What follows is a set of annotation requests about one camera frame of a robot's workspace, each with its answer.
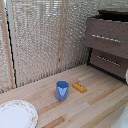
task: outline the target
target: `yellow sponge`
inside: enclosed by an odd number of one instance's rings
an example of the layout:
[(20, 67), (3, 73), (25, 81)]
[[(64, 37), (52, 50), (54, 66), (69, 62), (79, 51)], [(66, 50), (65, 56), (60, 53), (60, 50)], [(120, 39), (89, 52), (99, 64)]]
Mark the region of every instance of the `yellow sponge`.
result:
[(80, 85), (79, 83), (73, 84), (72, 87), (78, 90), (80, 93), (84, 93), (87, 91), (87, 89), (83, 87), (82, 85)]

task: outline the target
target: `light wood grain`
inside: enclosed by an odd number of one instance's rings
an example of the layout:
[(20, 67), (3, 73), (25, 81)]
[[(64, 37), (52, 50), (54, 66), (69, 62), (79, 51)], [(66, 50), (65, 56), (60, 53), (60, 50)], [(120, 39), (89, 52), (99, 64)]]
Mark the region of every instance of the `light wood grain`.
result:
[[(87, 88), (85, 93), (72, 88), (80, 79), (80, 84)], [(58, 80), (70, 84), (64, 101), (55, 97)], [(1, 94), (0, 104), (19, 99), (37, 109), (36, 128), (110, 128), (128, 102), (128, 87), (91, 66), (82, 65)]]

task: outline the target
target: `dresser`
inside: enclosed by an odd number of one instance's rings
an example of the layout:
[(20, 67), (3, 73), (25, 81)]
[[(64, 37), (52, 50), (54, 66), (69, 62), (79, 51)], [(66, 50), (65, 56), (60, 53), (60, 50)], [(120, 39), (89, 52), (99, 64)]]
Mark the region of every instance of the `dresser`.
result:
[(85, 45), (89, 63), (125, 79), (128, 69), (128, 10), (104, 9), (89, 17)]

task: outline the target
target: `drawer handle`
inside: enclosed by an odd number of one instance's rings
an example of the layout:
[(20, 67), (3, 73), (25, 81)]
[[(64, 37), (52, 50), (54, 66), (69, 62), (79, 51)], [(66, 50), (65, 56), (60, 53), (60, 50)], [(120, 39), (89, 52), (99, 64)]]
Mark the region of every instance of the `drawer handle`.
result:
[(105, 61), (107, 61), (107, 62), (110, 62), (110, 63), (112, 63), (112, 64), (115, 64), (115, 65), (117, 65), (117, 66), (121, 66), (119, 63), (116, 63), (116, 62), (114, 62), (114, 61), (108, 60), (108, 59), (106, 59), (105, 57), (101, 57), (101, 56), (97, 56), (97, 57), (100, 58), (100, 59), (102, 59), (102, 60), (105, 60)]
[(96, 38), (100, 38), (100, 39), (105, 39), (105, 40), (109, 40), (109, 41), (114, 41), (114, 42), (117, 42), (117, 43), (121, 43), (120, 40), (118, 39), (109, 39), (109, 38), (106, 38), (106, 37), (103, 37), (102, 35), (99, 36), (99, 35), (92, 35), (93, 37), (96, 37)]

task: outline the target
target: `white plate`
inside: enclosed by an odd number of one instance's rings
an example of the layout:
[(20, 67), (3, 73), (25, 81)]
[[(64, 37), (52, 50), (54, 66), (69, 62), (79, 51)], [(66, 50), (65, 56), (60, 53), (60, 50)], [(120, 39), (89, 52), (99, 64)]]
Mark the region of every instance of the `white plate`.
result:
[(0, 105), (0, 128), (35, 128), (38, 114), (35, 107), (22, 100)]

